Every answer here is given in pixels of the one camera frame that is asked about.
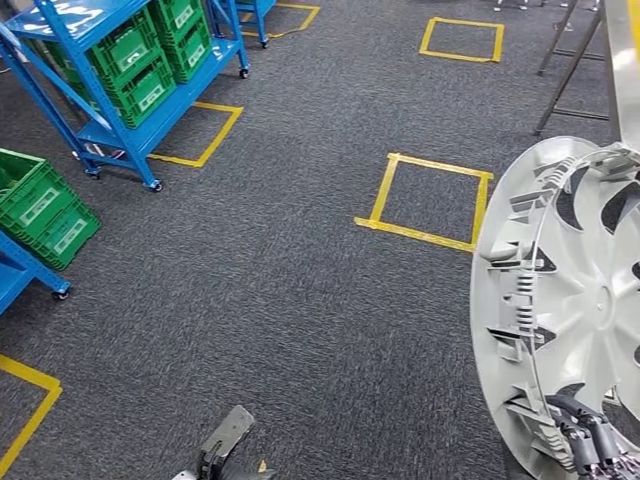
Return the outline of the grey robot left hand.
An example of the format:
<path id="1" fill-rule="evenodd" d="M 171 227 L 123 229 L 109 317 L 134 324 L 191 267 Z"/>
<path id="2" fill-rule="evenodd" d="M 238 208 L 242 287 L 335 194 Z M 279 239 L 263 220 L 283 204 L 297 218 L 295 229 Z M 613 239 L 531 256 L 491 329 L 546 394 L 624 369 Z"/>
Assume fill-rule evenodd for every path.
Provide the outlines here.
<path id="1" fill-rule="evenodd" d="M 217 480 L 274 480 L 277 472 L 266 469 L 261 472 L 251 472 L 234 461 L 227 460 L 216 469 Z"/>

